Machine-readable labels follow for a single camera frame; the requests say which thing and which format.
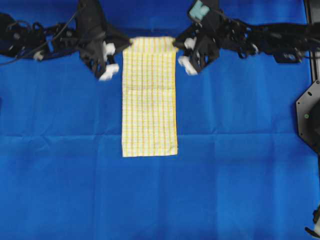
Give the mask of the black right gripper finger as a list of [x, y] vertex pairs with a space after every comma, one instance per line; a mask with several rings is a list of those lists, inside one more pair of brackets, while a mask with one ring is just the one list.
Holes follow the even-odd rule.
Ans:
[[178, 49], [194, 49], [197, 42], [197, 29], [187, 28], [179, 34], [172, 45]]

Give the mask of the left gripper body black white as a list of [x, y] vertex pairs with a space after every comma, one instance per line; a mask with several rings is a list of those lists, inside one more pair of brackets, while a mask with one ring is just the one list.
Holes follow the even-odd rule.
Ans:
[[106, 22], [77, 22], [75, 49], [86, 67], [101, 82], [110, 80], [120, 67], [120, 31]]

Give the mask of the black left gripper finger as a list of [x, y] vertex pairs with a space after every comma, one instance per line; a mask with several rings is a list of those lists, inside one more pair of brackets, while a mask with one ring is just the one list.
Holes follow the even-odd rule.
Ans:
[[106, 43], [114, 44], [116, 49], [126, 49], [132, 45], [131, 39], [110, 23], [106, 28]]

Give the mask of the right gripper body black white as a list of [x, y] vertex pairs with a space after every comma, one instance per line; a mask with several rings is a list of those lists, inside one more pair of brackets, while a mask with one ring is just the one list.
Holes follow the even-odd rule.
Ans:
[[185, 51], [178, 63], [188, 75], [197, 75], [220, 57], [220, 49], [207, 35], [187, 37], [183, 42]]

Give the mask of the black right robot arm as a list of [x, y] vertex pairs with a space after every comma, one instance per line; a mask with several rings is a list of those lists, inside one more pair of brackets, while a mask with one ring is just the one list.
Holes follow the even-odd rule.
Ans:
[[178, 62], [188, 75], [202, 72], [220, 57], [220, 50], [235, 52], [241, 59], [263, 53], [279, 64], [298, 64], [307, 52], [319, 52], [320, 24], [251, 25], [220, 17], [194, 22], [172, 44], [183, 51]]

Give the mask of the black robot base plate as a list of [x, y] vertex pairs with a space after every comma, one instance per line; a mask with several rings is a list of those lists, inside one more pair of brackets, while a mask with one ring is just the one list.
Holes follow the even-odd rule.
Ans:
[[320, 81], [316, 80], [296, 101], [299, 137], [320, 156]]

